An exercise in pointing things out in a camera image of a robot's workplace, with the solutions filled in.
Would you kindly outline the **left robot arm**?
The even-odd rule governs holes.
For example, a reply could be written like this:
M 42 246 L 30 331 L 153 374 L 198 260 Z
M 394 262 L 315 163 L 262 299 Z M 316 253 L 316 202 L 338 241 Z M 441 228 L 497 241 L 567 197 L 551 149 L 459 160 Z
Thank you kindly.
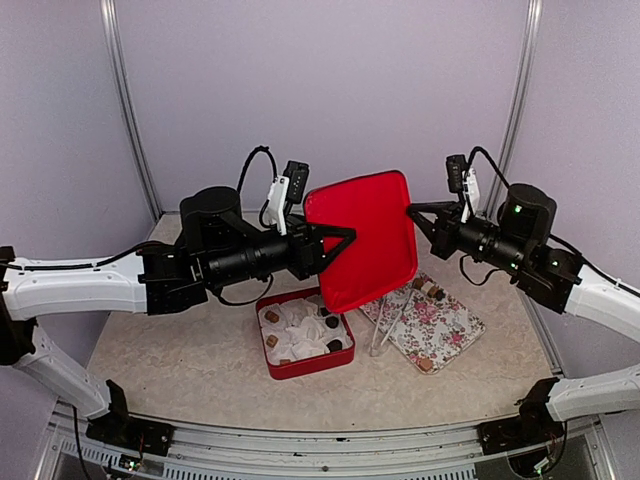
M 271 283 L 287 270 L 299 280 L 326 270 L 356 239 L 352 228 L 286 217 L 258 229 L 242 217 L 240 194 L 209 187 L 180 203 L 182 230 L 172 244 L 146 241 L 113 257 L 58 263 L 1 250 L 1 363 L 19 369 L 101 426 L 115 442 L 140 434 L 121 387 L 71 359 L 37 323 L 43 315 L 122 311 L 175 314 L 221 298 L 226 286 Z

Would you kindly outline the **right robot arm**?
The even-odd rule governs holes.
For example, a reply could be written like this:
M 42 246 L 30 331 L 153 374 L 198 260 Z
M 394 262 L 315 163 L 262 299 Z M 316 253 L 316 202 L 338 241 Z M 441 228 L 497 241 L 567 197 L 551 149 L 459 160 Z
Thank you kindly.
M 515 183 L 507 189 L 497 223 L 463 219 L 462 202 L 453 201 L 414 203 L 407 214 L 429 240 L 433 255 L 446 260 L 460 251 L 507 273 L 535 303 L 638 340 L 638 291 L 593 266 L 566 242 L 549 246 L 556 207 L 540 189 Z M 522 401 L 511 433 L 518 442 L 531 444 L 551 422 L 638 407 L 638 366 L 584 378 L 544 379 Z

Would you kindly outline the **red box lid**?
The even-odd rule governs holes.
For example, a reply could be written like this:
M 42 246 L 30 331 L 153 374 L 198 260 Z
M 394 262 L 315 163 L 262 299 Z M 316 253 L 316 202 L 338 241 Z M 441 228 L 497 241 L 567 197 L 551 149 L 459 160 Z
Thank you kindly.
M 306 220 L 350 228 L 355 240 L 318 275 L 326 307 L 344 313 L 413 279 L 417 246 L 404 174 L 364 175 L 317 188 L 304 201 Z

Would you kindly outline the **dark square chocolate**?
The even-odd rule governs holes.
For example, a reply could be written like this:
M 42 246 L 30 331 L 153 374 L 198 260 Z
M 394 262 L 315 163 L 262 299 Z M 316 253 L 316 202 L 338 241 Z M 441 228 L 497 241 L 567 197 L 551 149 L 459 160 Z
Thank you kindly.
M 327 344 L 327 348 L 330 352 L 340 351 L 343 349 L 343 344 L 340 340 L 335 339 Z

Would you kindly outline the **silver metal serving tongs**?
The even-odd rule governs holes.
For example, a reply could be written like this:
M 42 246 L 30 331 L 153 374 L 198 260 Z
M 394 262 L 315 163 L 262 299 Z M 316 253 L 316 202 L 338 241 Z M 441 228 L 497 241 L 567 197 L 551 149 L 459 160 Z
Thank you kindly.
M 404 296 L 400 307 L 396 309 L 389 317 L 389 321 L 386 324 L 386 330 L 384 331 L 384 334 L 380 335 L 383 307 L 387 304 L 387 298 L 383 299 L 383 302 L 378 311 L 378 317 L 377 317 L 373 335 L 371 337 L 371 341 L 369 344 L 369 355 L 371 357 L 376 358 L 383 355 L 386 352 L 387 342 L 389 341 L 390 336 L 393 333 L 393 330 L 395 329 L 397 323 L 399 322 L 406 308 L 408 307 L 412 297 L 413 297 L 413 291 L 409 290 Z

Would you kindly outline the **red chocolate box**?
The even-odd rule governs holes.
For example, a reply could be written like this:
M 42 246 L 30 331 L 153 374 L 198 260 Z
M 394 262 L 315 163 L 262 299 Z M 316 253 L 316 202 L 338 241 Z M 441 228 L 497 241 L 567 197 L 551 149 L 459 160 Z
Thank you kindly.
M 256 314 L 270 376 L 287 380 L 350 364 L 355 338 L 318 287 L 259 300 Z

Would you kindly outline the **dark round chocolate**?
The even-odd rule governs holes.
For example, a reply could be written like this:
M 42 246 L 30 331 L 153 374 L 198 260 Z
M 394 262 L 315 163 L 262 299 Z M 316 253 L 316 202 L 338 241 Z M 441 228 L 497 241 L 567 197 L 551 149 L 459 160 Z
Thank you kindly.
M 335 329 L 339 325 L 339 318 L 335 316 L 326 317 L 325 324 L 328 328 Z

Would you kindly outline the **brown cube chocolate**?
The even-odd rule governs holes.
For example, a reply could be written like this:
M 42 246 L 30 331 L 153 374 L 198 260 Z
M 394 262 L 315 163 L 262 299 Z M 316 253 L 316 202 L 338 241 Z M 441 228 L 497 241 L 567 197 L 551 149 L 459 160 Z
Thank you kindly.
M 265 340 L 265 344 L 270 348 L 274 348 L 278 341 L 279 339 L 275 335 L 269 335 Z

